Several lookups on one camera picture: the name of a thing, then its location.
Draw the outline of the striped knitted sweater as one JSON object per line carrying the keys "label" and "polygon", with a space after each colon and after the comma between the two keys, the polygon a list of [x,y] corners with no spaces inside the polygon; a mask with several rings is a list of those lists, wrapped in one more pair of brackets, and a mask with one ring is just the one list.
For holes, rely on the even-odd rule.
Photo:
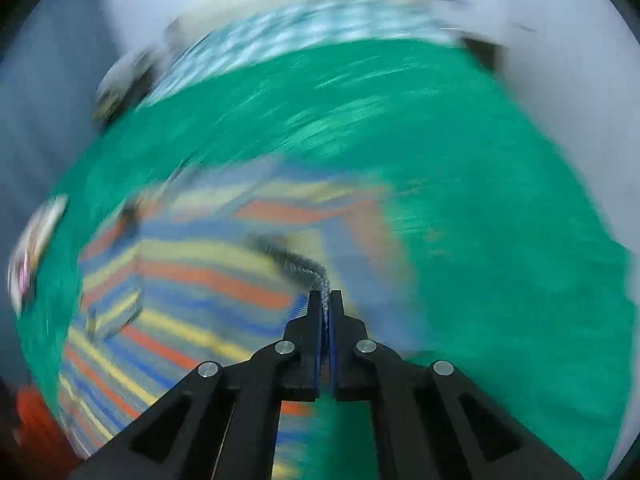
{"label": "striped knitted sweater", "polygon": [[276,158],[186,169],[131,195],[82,250],[58,373],[62,426],[95,453],[204,361],[281,337],[313,289],[386,344],[411,338],[386,188]]}

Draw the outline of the green floral bedspread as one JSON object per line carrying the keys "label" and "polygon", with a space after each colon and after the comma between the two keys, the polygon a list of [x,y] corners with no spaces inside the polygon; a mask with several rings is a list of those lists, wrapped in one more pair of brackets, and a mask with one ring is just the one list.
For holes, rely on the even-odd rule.
{"label": "green floral bedspread", "polygon": [[131,195],[182,170],[258,158],[386,188],[411,330],[387,345],[454,363],[585,478],[605,475],[632,384],[629,252],[491,76],[460,49],[414,40],[245,66],[132,110],[89,146],[56,186],[66,211],[17,324],[61,426],[58,373],[84,247]]}

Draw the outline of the beige patterned pillow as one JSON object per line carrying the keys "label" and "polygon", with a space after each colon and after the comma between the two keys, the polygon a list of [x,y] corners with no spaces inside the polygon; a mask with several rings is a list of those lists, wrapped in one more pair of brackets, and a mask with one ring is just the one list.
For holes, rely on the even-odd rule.
{"label": "beige patterned pillow", "polygon": [[58,194],[41,204],[27,221],[10,253],[6,268],[6,290],[18,318],[34,296],[40,260],[66,211],[67,202],[65,194]]}

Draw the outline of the grey knitted blanket pile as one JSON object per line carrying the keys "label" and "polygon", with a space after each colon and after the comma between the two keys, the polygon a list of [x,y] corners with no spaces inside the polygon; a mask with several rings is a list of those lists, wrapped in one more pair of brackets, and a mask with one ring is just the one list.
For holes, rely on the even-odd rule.
{"label": "grey knitted blanket pile", "polygon": [[158,76],[156,52],[146,48],[119,58],[96,88],[93,121],[101,129],[110,126],[151,91]]}

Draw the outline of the dark wooden nightstand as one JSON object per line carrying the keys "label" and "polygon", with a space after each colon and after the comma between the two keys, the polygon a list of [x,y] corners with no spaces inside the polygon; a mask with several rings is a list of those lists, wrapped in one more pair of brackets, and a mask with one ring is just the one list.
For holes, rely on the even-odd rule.
{"label": "dark wooden nightstand", "polygon": [[463,35],[461,41],[465,49],[485,70],[491,73],[497,73],[500,70],[504,55],[504,47],[501,44],[469,35]]}

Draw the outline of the green white checkered sheet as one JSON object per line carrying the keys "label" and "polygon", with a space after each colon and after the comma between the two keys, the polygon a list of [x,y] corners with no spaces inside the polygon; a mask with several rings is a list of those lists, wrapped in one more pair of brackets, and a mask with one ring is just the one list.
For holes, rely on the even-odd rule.
{"label": "green white checkered sheet", "polygon": [[186,48],[142,101],[304,49],[360,40],[415,39],[455,46],[459,36],[427,10],[382,0],[309,0],[233,21]]}

